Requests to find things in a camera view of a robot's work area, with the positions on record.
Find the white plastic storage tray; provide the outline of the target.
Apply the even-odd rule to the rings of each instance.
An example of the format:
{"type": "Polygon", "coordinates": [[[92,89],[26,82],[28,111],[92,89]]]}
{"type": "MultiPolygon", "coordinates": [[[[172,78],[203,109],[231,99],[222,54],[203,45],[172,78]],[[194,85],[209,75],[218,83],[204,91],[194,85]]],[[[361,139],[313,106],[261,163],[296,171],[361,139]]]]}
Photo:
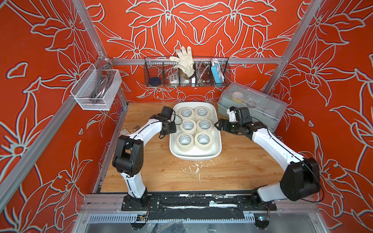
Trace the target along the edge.
{"type": "Polygon", "coordinates": [[[185,102],[173,107],[177,132],[170,136],[171,153],[183,160],[210,160],[220,155],[222,142],[215,107],[210,103],[185,102]]]}

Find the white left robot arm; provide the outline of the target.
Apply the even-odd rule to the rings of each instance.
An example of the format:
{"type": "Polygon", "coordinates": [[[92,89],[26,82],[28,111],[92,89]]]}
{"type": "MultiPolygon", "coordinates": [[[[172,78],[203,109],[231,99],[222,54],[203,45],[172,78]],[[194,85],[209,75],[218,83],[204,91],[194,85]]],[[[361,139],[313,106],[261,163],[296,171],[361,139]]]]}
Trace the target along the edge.
{"type": "Polygon", "coordinates": [[[157,134],[163,139],[177,132],[173,115],[174,110],[164,106],[161,113],[152,115],[135,133],[120,136],[117,141],[112,166],[125,180],[128,194],[124,201],[132,209],[142,210],[148,206],[147,188],[140,173],[144,164],[144,148],[157,134]]]}

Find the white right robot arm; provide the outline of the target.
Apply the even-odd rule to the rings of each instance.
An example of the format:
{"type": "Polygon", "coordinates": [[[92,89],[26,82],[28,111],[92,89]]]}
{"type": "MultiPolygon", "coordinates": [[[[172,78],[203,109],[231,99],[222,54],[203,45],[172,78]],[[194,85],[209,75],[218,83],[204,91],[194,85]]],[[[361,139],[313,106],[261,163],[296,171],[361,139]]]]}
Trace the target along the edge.
{"type": "Polygon", "coordinates": [[[252,203],[275,200],[298,201],[321,191],[319,163],[306,158],[280,141],[247,107],[230,107],[228,118],[215,124],[218,131],[245,136],[261,146],[283,169],[282,179],[274,184],[252,190],[252,203]]]}

